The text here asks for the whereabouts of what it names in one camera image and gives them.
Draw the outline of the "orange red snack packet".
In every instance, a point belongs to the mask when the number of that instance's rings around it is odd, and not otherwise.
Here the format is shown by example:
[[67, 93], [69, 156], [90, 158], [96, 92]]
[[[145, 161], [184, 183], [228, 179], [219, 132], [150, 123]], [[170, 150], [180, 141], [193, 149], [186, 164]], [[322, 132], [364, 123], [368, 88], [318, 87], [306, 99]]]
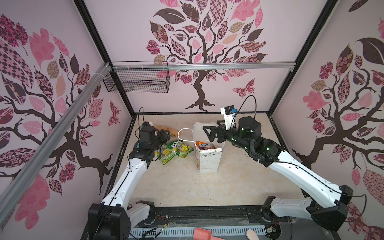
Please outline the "orange red snack packet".
[[197, 145], [198, 149], [201, 150], [201, 151], [206, 151], [206, 150], [213, 150], [213, 149], [215, 149], [215, 146], [214, 146], [214, 144], [212, 144], [212, 143], [205, 143], [205, 142], [197, 141], [197, 142], [196, 142], [196, 145]]

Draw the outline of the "green snack packet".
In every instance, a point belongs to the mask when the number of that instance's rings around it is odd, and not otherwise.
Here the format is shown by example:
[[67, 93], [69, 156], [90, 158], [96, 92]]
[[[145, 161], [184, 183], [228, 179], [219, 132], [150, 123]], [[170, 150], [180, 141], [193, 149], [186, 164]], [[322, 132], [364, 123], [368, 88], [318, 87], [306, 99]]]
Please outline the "green snack packet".
[[176, 154], [173, 152], [172, 148], [170, 149], [166, 144], [164, 144], [155, 150], [153, 162], [160, 161], [163, 165], [166, 165], [175, 156]]
[[185, 144], [181, 140], [175, 140], [170, 142], [168, 144], [168, 149], [170, 149], [172, 153], [179, 158], [185, 158], [194, 151], [193, 147]]

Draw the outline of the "white patterned paper bag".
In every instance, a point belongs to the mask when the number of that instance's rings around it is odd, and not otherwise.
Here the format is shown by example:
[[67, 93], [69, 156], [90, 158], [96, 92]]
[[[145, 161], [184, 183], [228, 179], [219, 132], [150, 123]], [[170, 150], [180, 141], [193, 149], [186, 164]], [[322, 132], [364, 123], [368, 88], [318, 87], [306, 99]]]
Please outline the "white patterned paper bag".
[[[196, 122], [192, 129], [182, 128], [178, 132], [179, 140], [183, 142], [192, 143], [195, 147], [195, 154], [197, 159], [197, 167], [199, 174], [216, 173], [219, 168], [221, 156], [224, 150], [225, 143], [218, 143], [217, 140], [211, 142], [207, 134], [203, 130], [203, 126], [217, 127], [214, 122], [211, 123], [199, 123]], [[204, 144], [212, 144], [213, 149], [201, 150], [198, 142]]]

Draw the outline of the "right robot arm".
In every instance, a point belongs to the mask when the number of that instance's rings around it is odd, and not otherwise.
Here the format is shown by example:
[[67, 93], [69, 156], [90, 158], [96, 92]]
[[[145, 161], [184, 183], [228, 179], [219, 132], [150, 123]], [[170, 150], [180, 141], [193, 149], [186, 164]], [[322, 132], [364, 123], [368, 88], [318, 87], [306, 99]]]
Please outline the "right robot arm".
[[270, 196], [261, 208], [267, 222], [293, 217], [314, 221], [329, 231], [338, 231], [347, 220], [353, 190], [333, 184], [293, 158], [276, 142], [262, 137], [262, 126], [252, 117], [218, 121], [217, 126], [203, 126], [210, 142], [228, 141], [245, 150], [250, 158], [296, 184], [308, 194], [306, 198], [288, 200]]

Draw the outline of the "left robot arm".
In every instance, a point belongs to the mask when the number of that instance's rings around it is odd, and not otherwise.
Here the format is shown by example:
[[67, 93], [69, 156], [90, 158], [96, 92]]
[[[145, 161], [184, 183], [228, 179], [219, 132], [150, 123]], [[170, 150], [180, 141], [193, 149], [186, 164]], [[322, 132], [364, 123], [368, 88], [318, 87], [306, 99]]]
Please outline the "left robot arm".
[[153, 202], [138, 201], [129, 206], [130, 198], [140, 178], [155, 157], [155, 152], [171, 139], [170, 131], [158, 130], [152, 123], [143, 122], [139, 139], [128, 155], [128, 165], [113, 189], [99, 204], [88, 211], [90, 240], [127, 240], [131, 229], [141, 222], [155, 220]]

